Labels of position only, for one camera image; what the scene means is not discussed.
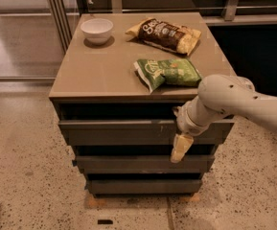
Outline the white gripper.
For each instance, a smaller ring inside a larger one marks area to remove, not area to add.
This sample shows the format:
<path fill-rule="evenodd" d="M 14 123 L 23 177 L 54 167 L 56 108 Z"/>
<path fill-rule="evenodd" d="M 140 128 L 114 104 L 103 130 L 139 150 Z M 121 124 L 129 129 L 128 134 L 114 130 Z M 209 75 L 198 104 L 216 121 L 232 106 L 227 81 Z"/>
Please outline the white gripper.
<path fill-rule="evenodd" d="M 201 126 L 193 121 L 190 116 L 191 107 L 191 103 L 186 102 L 182 106 L 175 106 L 173 108 L 177 128 L 182 134 L 176 134 L 174 136 L 173 149 L 171 153 L 172 163 L 178 163 L 183 159 L 185 153 L 194 142 L 194 138 L 192 136 L 198 136 L 208 128 L 208 126 Z"/>

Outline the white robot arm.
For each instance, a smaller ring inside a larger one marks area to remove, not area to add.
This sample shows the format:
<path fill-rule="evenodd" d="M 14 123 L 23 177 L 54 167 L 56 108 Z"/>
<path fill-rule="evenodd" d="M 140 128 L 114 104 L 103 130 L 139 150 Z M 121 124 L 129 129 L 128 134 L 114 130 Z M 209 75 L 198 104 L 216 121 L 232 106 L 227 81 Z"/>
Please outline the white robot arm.
<path fill-rule="evenodd" d="M 253 83 L 243 77 L 207 76 L 200 82 L 197 95 L 173 112 L 179 130 L 173 141 L 173 163 L 183 159 L 196 136 L 229 115 L 242 116 L 277 133 L 277 97 L 256 92 Z"/>

